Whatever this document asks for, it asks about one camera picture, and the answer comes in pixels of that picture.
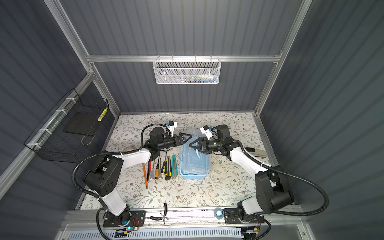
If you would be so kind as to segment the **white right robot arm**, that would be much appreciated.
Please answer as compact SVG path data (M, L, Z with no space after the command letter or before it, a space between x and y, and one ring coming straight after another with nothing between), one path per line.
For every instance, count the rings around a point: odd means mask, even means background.
M189 144L190 148L205 155L220 153L230 161L242 167L255 178L256 195L240 202L240 216L252 214L279 214L295 217L309 217L324 212L330 200L327 193L317 184L287 173L281 166L271 166L253 156L241 141L231 136L227 125L201 129L204 136ZM323 197L322 205L308 212L287 212L282 209L295 201L288 178L299 180L314 189Z

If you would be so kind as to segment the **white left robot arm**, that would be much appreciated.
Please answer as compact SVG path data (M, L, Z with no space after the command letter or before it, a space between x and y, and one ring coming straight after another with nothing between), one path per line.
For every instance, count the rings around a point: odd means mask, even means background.
M78 163L72 172L72 183L81 192L96 198L103 210L109 213L119 226L125 227L133 222L133 217L129 206L117 190L121 172L152 162L162 150L182 146L191 138L192 135L187 133L173 134L166 124L150 124L141 131L141 143L137 149L125 152L103 151ZM84 178L88 186L88 189L85 189L78 183L76 176L81 165L92 159L95 159L95 162Z

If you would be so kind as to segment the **yellow black utility knife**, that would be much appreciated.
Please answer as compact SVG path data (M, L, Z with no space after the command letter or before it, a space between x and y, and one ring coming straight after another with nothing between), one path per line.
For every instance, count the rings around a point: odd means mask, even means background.
M162 176L164 176L166 181L172 178L172 158L170 156L167 156L163 162Z

